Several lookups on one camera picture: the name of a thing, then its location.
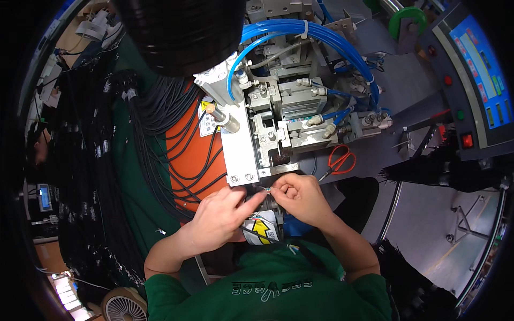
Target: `red scissors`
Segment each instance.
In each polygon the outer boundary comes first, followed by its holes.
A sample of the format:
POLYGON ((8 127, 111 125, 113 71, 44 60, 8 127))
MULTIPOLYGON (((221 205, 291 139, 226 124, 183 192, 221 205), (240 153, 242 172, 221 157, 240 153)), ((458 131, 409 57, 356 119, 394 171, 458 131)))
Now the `red scissors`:
POLYGON ((330 153, 330 156, 328 157, 328 170, 318 180, 318 182, 321 182, 323 179, 325 179, 325 177, 327 177, 330 174, 337 175, 337 174, 346 174, 346 173, 348 173, 349 171, 351 171, 355 167, 355 162, 356 162, 355 154, 350 152, 350 148, 348 146, 342 144, 342 145, 338 145, 338 146, 334 147, 334 149, 332 149, 332 152, 330 153), (343 154, 343 156, 339 157, 334 163, 332 163, 332 155, 334 155, 334 152, 339 147, 345 147, 346 148, 346 152, 343 154), (349 156, 353 156, 353 159, 354 159, 353 164, 348 169, 345 169, 344 171, 338 172, 338 170, 341 167, 341 165, 346 161, 346 159, 349 156))

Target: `fan grille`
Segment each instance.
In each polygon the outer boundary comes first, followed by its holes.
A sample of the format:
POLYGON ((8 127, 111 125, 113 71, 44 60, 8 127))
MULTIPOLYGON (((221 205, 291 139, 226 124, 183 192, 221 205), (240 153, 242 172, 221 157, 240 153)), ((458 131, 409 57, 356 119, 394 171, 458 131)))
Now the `fan grille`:
POLYGON ((105 304, 109 321, 146 321, 146 313, 134 300, 126 296, 114 296, 105 304))

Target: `worker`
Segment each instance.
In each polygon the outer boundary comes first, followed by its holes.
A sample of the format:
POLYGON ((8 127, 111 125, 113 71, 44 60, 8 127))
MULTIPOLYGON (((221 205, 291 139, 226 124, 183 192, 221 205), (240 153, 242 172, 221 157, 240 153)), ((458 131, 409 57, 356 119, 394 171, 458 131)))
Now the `worker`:
POLYGON ((304 240, 295 243, 298 251, 254 246, 238 271, 190 295, 179 279, 182 262, 223 246, 266 197, 262 191, 241 203, 243 187, 224 187, 200 203, 191 222, 151 248, 144 263, 150 321, 398 320, 373 248, 331 211, 314 176, 286 174, 271 194, 318 228, 335 256, 304 240))

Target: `green t-shirt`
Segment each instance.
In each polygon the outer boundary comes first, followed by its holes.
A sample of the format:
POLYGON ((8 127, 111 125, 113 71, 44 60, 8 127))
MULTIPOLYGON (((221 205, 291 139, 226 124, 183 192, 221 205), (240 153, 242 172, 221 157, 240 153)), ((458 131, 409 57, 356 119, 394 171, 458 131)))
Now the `green t-shirt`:
POLYGON ((190 295, 170 275, 144 284, 149 321, 159 320, 391 320, 386 280, 378 274, 341 281, 343 269, 327 249, 302 241, 326 266, 314 268, 283 245, 256 246, 241 270, 190 295))

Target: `yellow arrow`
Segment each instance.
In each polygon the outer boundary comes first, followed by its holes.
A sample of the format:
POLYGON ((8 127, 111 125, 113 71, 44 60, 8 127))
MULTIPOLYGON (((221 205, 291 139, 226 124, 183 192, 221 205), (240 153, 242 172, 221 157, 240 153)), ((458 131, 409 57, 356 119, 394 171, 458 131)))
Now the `yellow arrow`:
MULTIPOLYGON (((259 234, 259 235, 267 237, 266 231, 269 230, 269 228, 261 220, 257 219, 253 223, 252 230, 254 232, 257 232, 257 234, 259 234)), ((264 239, 262 237, 260 237, 259 239, 261 240, 262 244, 269 244, 269 241, 267 239, 264 239)))

